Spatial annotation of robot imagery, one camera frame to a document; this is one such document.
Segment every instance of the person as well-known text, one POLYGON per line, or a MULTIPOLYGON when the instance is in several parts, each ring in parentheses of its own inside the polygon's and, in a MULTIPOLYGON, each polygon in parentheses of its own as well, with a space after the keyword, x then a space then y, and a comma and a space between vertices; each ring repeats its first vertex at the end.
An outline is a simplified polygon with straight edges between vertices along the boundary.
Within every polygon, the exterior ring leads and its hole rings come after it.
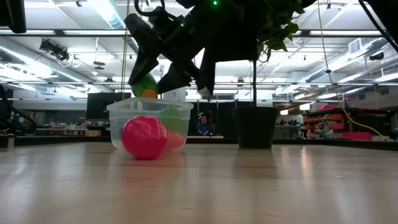
POLYGON ((197 126, 198 134, 206 135, 209 132, 209 127, 207 125, 207 118, 202 116, 198 122, 197 126))

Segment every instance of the green ball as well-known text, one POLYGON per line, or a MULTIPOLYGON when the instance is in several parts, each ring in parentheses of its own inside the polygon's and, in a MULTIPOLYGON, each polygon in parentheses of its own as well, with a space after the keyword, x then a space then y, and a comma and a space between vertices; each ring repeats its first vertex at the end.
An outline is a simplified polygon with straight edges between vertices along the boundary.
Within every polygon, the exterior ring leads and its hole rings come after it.
POLYGON ((132 94, 136 97, 157 98, 157 84, 154 77, 148 74, 141 81, 131 85, 132 94))
POLYGON ((182 127, 180 111, 172 105, 167 106, 159 113, 159 120, 164 124, 166 130, 179 133, 182 127))

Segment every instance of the wooden floor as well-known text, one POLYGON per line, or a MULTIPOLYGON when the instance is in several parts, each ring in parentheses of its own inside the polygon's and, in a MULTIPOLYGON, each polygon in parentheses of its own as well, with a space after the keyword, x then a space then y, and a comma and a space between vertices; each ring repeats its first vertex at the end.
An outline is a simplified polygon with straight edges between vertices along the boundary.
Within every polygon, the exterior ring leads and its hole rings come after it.
POLYGON ((398 153, 187 145, 136 161, 108 143, 0 153, 5 224, 378 224, 398 220, 398 153))

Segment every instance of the clear plastic container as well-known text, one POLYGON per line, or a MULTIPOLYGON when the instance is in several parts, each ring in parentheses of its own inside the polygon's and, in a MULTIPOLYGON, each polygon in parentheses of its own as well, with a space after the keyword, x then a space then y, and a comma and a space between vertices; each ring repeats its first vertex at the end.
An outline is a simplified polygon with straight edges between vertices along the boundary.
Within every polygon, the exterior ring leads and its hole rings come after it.
MULTIPOLYGON (((117 149, 124 149, 121 135, 124 124, 136 116, 153 116, 161 121, 167 131, 173 131, 183 137, 184 145, 188 135, 188 125, 191 103, 158 100, 154 98, 135 97, 128 98, 117 103, 108 105, 109 120, 111 122, 111 139, 117 149)), ((183 145, 172 149, 180 151, 183 145)))

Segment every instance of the black bucket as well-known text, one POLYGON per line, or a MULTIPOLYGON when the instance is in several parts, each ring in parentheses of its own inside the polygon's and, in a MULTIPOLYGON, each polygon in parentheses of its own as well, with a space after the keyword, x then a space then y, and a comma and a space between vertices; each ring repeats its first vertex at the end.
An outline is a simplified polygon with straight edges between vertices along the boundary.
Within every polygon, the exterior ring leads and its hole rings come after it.
POLYGON ((278 109, 271 107, 235 108, 232 110, 240 148, 270 149, 274 138, 278 109))

